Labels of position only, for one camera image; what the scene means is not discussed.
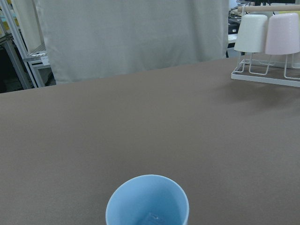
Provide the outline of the light blue cup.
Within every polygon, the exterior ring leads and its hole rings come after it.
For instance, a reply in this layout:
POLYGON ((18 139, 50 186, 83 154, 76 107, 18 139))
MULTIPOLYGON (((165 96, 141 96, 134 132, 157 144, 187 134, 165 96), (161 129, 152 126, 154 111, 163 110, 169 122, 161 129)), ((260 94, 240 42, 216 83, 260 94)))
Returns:
POLYGON ((110 197, 108 225, 186 225, 189 202, 182 187, 170 178, 147 174, 120 185, 110 197))

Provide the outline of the gray curtain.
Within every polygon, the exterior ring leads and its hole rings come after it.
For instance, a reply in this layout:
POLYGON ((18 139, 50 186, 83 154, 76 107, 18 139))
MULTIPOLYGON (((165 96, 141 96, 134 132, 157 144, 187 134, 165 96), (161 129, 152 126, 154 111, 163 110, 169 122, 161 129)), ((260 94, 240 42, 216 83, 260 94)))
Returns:
POLYGON ((226 0, 15 0, 30 51, 57 84, 225 57, 226 0))

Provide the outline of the white cup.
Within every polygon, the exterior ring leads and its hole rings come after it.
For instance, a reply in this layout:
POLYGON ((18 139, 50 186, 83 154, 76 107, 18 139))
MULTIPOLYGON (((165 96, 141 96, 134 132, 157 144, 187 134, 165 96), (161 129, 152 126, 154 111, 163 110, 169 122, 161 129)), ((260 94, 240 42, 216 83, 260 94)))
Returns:
POLYGON ((244 15, 241 19, 234 50, 245 53, 261 53, 265 50, 268 17, 244 15))

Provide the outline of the pink cup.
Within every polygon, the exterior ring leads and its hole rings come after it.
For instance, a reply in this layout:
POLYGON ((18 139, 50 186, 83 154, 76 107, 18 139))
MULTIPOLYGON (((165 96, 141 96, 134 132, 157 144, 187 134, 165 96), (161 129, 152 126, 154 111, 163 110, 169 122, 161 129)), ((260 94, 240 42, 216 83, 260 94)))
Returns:
POLYGON ((300 51, 299 15, 284 13, 269 18, 265 53, 287 55, 300 51))

